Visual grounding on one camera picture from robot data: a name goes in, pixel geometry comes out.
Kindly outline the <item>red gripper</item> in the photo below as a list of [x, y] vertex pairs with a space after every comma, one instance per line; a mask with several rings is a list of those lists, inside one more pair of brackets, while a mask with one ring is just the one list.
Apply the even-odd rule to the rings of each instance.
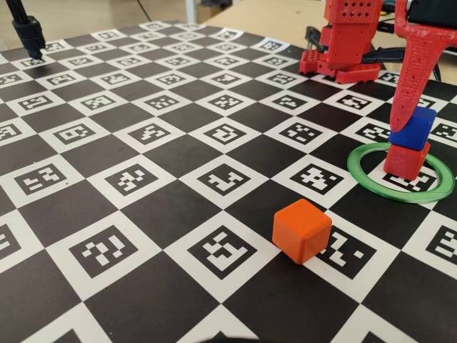
[[396, 1], [394, 32], [406, 50], [391, 107], [391, 130], [407, 125], [444, 49], [456, 40], [456, 1]]

